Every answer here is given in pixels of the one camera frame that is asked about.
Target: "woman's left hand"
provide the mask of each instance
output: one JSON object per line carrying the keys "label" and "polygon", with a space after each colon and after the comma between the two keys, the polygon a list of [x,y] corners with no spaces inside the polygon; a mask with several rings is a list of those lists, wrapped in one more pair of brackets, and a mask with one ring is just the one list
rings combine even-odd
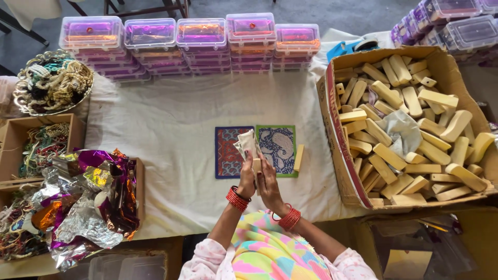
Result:
{"label": "woman's left hand", "polygon": [[245,199],[250,199],[256,192],[254,188],[254,173],[252,172],[252,153],[249,150],[246,153],[246,160],[242,164],[241,181],[237,188],[237,193]]}

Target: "green border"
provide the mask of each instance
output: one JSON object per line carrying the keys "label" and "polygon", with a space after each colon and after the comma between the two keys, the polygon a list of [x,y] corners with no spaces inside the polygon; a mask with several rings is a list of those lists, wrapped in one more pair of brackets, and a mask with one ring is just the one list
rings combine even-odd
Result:
{"label": "green border", "polygon": [[[296,126],[262,126],[262,125],[256,125],[256,138],[257,141],[259,142],[259,129],[260,128],[272,128],[272,129],[288,129],[292,128],[292,137],[294,138],[294,141],[292,142],[294,144],[294,160],[296,159]],[[291,174],[280,174],[277,173],[277,177],[288,177],[288,178],[297,178],[299,175],[299,172],[294,170]]]}

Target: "pink printed sleeve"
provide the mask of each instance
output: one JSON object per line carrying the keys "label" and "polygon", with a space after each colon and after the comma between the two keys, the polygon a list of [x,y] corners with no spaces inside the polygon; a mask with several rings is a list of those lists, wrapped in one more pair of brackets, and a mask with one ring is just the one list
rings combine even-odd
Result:
{"label": "pink printed sleeve", "polygon": [[186,262],[179,280],[214,280],[227,250],[220,243],[206,238],[196,245],[194,257]]}
{"label": "pink printed sleeve", "polygon": [[323,255],[320,255],[325,264],[330,269],[332,279],[334,280],[376,280],[375,273],[367,266],[362,256],[355,250],[347,248],[337,256],[334,263]]}

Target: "paisley print card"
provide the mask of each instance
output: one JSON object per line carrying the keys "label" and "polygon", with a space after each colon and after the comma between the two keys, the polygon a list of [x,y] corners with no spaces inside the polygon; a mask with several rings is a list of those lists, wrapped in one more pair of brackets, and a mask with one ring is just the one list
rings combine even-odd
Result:
{"label": "paisley print card", "polygon": [[295,126],[256,126],[256,136],[263,155],[275,167],[277,177],[297,177],[298,173],[294,171]]}
{"label": "paisley print card", "polygon": [[239,134],[254,127],[216,127],[215,128],[215,177],[217,179],[240,178],[244,159],[234,147]]}

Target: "grey carpet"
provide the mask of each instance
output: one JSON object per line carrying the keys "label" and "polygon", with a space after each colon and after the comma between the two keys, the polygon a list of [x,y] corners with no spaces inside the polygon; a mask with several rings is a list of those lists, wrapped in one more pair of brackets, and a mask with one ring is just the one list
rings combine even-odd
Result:
{"label": "grey carpet", "polygon": [[[161,0],[124,0],[117,5],[119,10],[134,10],[161,6]],[[418,0],[191,0],[190,18],[222,17],[228,13],[272,12],[276,23],[316,23],[322,34],[335,28],[355,35],[390,30],[400,19],[414,8]],[[62,16],[79,16],[65,1],[61,0]],[[86,0],[79,3],[90,16],[103,14],[103,0]],[[0,8],[10,12],[5,2]],[[124,18],[162,18],[166,12]],[[177,11],[176,19],[181,18]],[[58,48],[62,18],[35,19],[33,30],[50,42],[50,46],[13,30],[10,34],[0,32],[0,64],[17,73],[26,62],[39,53]]]}

